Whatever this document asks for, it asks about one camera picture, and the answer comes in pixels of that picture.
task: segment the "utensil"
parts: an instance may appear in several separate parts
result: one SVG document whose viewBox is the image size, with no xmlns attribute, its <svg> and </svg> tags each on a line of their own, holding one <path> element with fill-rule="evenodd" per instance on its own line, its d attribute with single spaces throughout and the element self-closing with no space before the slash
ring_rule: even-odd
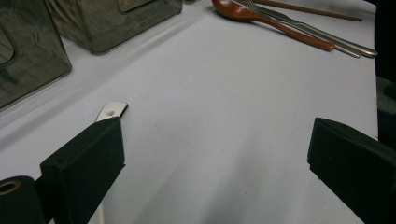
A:
<svg viewBox="0 0 396 224">
<path fill-rule="evenodd" d="M 285 9 L 289 9 L 289 10 L 301 11 L 301 12 L 316 14 L 316 15 L 320 15 L 320 16 L 333 17 L 333 18 L 347 20 L 347 21 L 362 21 L 362 18 L 351 17 L 351 16 L 342 15 L 342 14 L 338 14 L 338 13 L 317 10 L 317 9 L 313 9 L 313 8 L 309 8 L 309 7 L 299 7 L 299 6 L 295 6 L 295 5 L 291 5 L 291 4 L 274 2 L 271 0 L 254 0 L 254 2 L 256 4 L 266 5 L 269 7 L 281 7 L 281 8 L 285 8 Z"/>
<path fill-rule="evenodd" d="M 296 32 L 269 17 L 258 15 L 251 12 L 248 8 L 236 4 L 231 0 L 212 0 L 215 9 L 223 16 L 237 21 L 259 21 L 273 26 L 274 28 L 282 31 L 284 34 L 304 42 L 305 44 L 313 47 L 331 51 L 335 48 L 334 43 L 323 41 L 303 33 Z"/>
<path fill-rule="evenodd" d="M 241 0 L 235 0 L 235 2 L 242 4 L 243 6 L 246 5 L 245 2 L 241 1 Z M 378 55 L 378 52 L 373 49 L 369 49 L 364 46 L 352 43 L 350 41 L 347 41 L 347 40 L 342 39 L 335 35 L 330 35 L 330 34 L 323 32 L 313 26 L 310 26 L 304 22 L 295 21 L 280 12 L 277 12 L 277 11 L 274 11 L 274 10 L 271 10 L 271 9 L 268 9 L 265 7 L 258 7 L 255 5 L 254 5 L 254 7 L 256 7 L 259 10 L 259 14 L 261 14 L 263 16 L 272 17 L 275 19 L 275 21 L 278 21 L 282 24 L 286 24 L 290 27 L 298 29 L 299 31 L 302 31 L 306 34 L 312 35 L 314 37 L 317 37 L 317 38 L 320 38 L 323 40 L 333 42 L 335 44 L 336 49 L 338 49 L 352 57 L 359 58 L 361 55 L 364 55 L 369 58 L 374 58 L 376 55 Z"/>
</svg>

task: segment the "white tabletop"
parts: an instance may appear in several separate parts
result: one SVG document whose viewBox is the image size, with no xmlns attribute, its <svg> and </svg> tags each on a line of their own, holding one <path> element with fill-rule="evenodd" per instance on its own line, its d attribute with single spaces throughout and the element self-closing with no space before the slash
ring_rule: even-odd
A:
<svg viewBox="0 0 396 224">
<path fill-rule="evenodd" d="M 374 46 L 369 3 L 283 2 L 362 17 L 277 9 Z M 123 101 L 126 166 L 106 223 L 362 223 L 310 172 L 307 151 L 316 117 L 376 138 L 375 60 L 228 21 L 209 0 L 106 55 L 64 45 L 71 74 L 0 113 L 0 179 L 38 178 L 40 162 Z"/>
</svg>

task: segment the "spoon handle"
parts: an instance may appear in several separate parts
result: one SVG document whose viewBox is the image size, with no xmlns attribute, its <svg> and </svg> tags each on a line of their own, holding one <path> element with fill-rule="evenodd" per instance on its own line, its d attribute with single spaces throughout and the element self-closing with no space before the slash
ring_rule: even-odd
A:
<svg viewBox="0 0 396 224">
<path fill-rule="evenodd" d="M 285 33 L 286 35 L 299 40 L 305 44 L 311 45 L 315 48 L 318 49 L 324 49 L 327 51 L 332 51 L 335 49 L 335 45 L 333 42 L 329 42 L 329 41 L 325 41 L 325 40 L 321 40 L 315 37 L 312 37 L 310 35 L 305 35 L 303 33 L 299 33 L 295 30 L 290 29 L 287 26 L 284 26 L 282 24 L 280 24 L 277 21 L 274 21 L 272 19 L 266 18 L 264 16 L 260 16 L 260 15 L 255 15 L 253 18 L 251 18 L 252 21 L 259 21 L 259 22 L 263 22 L 266 23 L 270 26 L 273 26 L 274 28 L 282 31 L 283 33 Z"/>
</svg>

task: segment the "brown ring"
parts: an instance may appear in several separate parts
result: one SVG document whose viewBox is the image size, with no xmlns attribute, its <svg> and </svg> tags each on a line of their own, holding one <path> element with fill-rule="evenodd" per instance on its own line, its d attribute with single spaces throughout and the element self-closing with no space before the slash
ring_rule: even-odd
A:
<svg viewBox="0 0 396 224">
<path fill-rule="evenodd" d="M 21 185 L 21 181 L 18 180 L 12 180 L 12 181 L 8 181 L 6 183 L 0 184 L 0 188 L 6 186 L 6 185 L 14 185 L 12 188 L 4 190 L 4 191 L 0 191 L 0 196 L 1 195 L 6 195 L 12 191 L 14 191 L 15 189 L 19 188 Z"/>
</svg>

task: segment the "silver utensil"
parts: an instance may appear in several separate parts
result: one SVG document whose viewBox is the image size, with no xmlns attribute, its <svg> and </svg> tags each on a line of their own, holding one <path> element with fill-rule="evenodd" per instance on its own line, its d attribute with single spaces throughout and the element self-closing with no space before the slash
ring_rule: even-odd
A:
<svg viewBox="0 0 396 224">
<path fill-rule="evenodd" d="M 253 3 L 252 0 L 234 0 L 234 1 L 236 3 L 239 3 L 243 6 L 245 6 L 245 7 L 248 7 L 251 11 L 253 11 L 257 14 L 269 16 L 278 22 L 281 22 L 281 23 L 286 24 L 290 27 L 293 27 L 293 28 L 295 28 L 299 31 L 302 31 L 308 35 L 312 35 L 314 37 L 317 37 L 317 38 L 320 38 L 323 40 L 331 41 L 335 44 L 336 49 L 338 49 L 352 57 L 359 58 L 361 55 L 364 55 L 366 57 L 373 58 L 378 54 L 378 52 L 376 52 L 373 49 L 369 49 L 364 46 L 352 43 L 350 41 L 347 41 L 347 40 L 342 39 L 335 35 L 330 35 L 330 34 L 323 32 L 313 26 L 310 26 L 304 22 L 295 21 L 280 12 L 273 11 L 273 10 L 265 8 L 265 7 L 258 7 Z"/>
</svg>

